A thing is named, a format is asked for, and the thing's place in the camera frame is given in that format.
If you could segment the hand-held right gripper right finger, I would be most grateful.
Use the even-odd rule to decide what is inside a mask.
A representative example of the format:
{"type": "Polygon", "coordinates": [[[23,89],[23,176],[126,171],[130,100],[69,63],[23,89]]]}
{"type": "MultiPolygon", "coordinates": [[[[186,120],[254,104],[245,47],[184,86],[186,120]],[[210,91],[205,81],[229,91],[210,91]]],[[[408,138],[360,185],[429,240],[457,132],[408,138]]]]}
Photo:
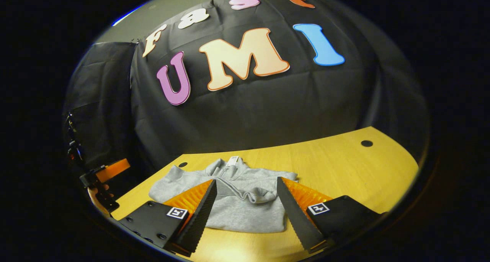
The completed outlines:
{"type": "Polygon", "coordinates": [[[285,177],[277,178],[277,194],[310,254],[350,243],[383,217],[348,195],[331,198],[285,177]]]}

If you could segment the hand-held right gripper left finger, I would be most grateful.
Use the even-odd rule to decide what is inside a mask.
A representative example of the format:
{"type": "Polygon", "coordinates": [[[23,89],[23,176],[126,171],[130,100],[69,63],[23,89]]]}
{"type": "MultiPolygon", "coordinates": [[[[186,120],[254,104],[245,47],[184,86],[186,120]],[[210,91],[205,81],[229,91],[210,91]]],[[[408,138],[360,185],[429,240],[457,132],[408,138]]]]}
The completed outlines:
{"type": "Polygon", "coordinates": [[[210,179],[164,203],[147,201],[118,222],[161,249],[189,257],[196,251],[216,197],[217,183],[210,179]]]}

